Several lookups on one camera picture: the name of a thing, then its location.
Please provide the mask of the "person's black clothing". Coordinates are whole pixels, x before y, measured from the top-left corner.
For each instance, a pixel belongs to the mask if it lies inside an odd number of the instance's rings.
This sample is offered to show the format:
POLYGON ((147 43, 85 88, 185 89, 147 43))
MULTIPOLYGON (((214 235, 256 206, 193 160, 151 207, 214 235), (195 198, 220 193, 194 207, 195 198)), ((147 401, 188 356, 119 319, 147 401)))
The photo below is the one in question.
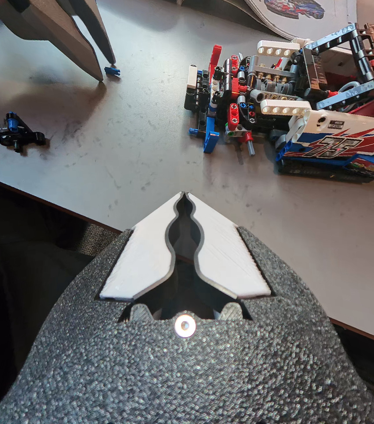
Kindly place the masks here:
POLYGON ((0 186, 0 274, 17 371, 58 298, 119 234, 0 186))

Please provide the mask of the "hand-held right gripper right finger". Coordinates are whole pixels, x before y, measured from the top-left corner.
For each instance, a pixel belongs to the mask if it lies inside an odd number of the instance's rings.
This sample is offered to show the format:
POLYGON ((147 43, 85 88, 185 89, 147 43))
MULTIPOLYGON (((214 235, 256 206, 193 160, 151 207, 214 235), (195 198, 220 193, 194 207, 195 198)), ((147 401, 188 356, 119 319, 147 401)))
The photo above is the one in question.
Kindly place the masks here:
POLYGON ((271 290, 243 242, 237 225, 191 193, 191 236, 197 243, 195 270, 206 283, 234 299, 270 295, 271 290))

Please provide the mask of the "open instruction booklet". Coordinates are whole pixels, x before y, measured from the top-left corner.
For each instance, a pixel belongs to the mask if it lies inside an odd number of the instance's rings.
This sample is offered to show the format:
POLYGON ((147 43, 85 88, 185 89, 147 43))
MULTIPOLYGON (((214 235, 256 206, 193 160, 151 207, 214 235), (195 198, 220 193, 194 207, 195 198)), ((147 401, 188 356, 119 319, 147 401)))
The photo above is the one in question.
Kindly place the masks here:
POLYGON ((357 20, 354 0, 178 0, 203 13, 268 29, 292 40, 295 37, 317 40, 357 20))

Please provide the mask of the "grey desk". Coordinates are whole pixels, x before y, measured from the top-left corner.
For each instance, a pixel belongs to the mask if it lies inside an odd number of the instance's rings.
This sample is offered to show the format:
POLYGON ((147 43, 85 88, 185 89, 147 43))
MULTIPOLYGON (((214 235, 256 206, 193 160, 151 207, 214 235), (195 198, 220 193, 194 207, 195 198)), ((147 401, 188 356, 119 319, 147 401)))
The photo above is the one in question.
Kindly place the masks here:
POLYGON ((0 21, 0 126, 15 112, 46 145, 0 144, 0 183, 124 230, 179 191, 248 228, 327 315, 374 335, 374 181, 278 175, 271 144, 203 154, 184 109, 190 64, 274 36, 165 1, 98 1, 121 78, 97 82, 0 21))

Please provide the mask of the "black thin toy liftarm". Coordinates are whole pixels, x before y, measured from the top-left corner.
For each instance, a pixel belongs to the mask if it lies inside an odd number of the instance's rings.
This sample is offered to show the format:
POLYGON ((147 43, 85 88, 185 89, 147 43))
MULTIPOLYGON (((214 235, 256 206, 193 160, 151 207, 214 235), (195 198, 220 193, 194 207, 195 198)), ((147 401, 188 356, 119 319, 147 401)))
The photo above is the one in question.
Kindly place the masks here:
POLYGON ((14 139, 17 137, 21 137, 27 133, 32 132, 31 129, 23 122, 23 120, 15 113, 15 112, 8 112, 4 118, 4 123, 0 126, 0 137, 6 138, 6 139, 14 139), (19 131, 11 132, 8 130, 8 123, 7 118, 14 118, 18 120, 19 123, 19 131))

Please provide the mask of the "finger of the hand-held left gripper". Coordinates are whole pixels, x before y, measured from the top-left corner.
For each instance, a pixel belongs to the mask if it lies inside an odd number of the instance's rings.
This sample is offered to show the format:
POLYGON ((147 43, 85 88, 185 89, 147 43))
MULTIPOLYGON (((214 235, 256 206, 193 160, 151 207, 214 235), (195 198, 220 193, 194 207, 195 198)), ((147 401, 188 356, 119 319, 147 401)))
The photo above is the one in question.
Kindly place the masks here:
POLYGON ((0 19, 15 35, 51 42, 79 68, 102 81, 94 48, 78 29, 73 15, 69 1, 0 1, 0 19))
POLYGON ((70 0, 75 15, 85 24, 89 34, 94 39, 99 50, 103 53, 110 64, 115 64, 115 56, 103 24, 95 0, 70 0))

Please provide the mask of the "partly built toy car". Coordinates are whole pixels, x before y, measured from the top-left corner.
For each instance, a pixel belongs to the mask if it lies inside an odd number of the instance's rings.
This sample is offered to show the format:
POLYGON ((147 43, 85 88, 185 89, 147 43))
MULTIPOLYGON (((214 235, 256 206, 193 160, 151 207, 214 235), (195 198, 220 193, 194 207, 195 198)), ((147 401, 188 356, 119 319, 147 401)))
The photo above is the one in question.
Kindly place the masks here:
POLYGON ((212 153, 222 135, 255 155, 253 136, 274 142, 279 171, 374 179, 374 24, 357 23, 317 41, 260 40, 257 54, 190 65, 184 108, 189 134, 212 153))

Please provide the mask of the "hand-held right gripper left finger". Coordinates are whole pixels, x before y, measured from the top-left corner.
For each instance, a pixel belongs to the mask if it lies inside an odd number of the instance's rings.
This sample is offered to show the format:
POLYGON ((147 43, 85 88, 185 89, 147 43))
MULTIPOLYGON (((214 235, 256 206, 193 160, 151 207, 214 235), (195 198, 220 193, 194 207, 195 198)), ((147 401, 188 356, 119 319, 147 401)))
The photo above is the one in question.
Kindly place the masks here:
POLYGON ((175 267, 174 244, 180 236, 179 192, 133 227, 102 291, 101 299, 133 301, 166 281, 175 267))

